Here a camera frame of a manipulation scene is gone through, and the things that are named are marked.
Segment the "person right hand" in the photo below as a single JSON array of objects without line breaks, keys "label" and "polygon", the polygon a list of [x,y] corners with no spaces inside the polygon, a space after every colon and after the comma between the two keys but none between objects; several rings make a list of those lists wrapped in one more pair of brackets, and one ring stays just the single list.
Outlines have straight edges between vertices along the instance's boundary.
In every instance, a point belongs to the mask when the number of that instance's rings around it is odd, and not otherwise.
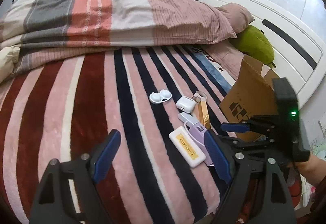
[{"label": "person right hand", "polygon": [[318,158],[312,153],[308,161],[289,163],[288,167],[296,168],[299,174],[304,176],[306,180],[315,187],[323,181],[326,175],[326,161]]}]

